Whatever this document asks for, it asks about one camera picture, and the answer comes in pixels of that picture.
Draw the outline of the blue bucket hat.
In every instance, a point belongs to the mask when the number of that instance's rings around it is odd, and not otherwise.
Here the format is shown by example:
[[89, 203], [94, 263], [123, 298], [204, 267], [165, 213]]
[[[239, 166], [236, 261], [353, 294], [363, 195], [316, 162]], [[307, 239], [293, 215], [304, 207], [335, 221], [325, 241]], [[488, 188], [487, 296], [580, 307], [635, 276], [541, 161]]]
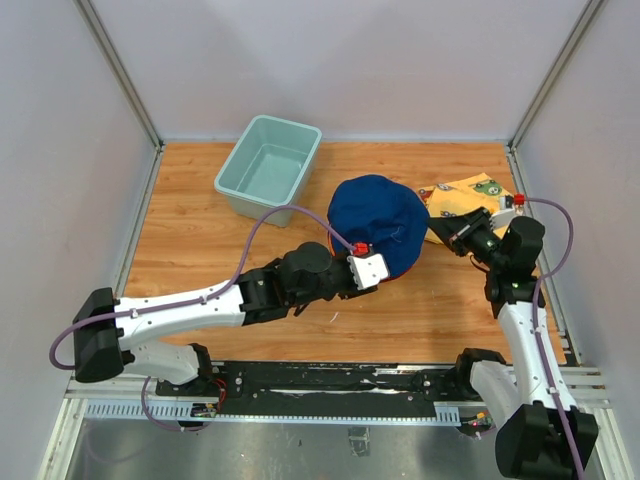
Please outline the blue bucket hat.
[[390, 277], [396, 279], [419, 259], [430, 215], [409, 187], [370, 174], [346, 180], [336, 188], [327, 219], [350, 244], [364, 243], [381, 254]]

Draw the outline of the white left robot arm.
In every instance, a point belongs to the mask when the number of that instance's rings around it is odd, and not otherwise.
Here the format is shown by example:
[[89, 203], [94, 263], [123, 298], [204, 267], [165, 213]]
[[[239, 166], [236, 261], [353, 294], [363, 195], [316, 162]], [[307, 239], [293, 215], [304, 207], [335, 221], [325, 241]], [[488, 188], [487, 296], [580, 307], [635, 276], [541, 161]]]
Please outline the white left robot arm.
[[333, 255], [317, 242], [305, 242], [235, 280], [200, 290], [115, 299], [111, 289], [96, 289], [73, 320], [75, 378], [96, 383], [138, 374], [200, 396], [214, 383], [207, 349], [172, 346], [164, 337], [298, 316], [314, 301], [373, 293], [388, 276], [383, 256], [371, 248]]

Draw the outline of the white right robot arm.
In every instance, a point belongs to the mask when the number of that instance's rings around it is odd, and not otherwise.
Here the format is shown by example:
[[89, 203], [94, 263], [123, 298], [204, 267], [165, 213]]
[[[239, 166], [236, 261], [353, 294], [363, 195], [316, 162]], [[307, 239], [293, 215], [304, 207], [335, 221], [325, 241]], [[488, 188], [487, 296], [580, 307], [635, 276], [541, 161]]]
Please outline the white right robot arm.
[[496, 216], [484, 207], [430, 221], [430, 230], [450, 251], [485, 265], [485, 297], [512, 355], [506, 362], [495, 351], [465, 349], [451, 371], [453, 387], [463, 399], [479, 397], [488, 408], [504, 477], [581, 479], [599, 429], [594, 416], [579, 409], [551, 345], [534, 273], [545, 228], [514, 208], [503, 213], [502, 236], [494, 232]]

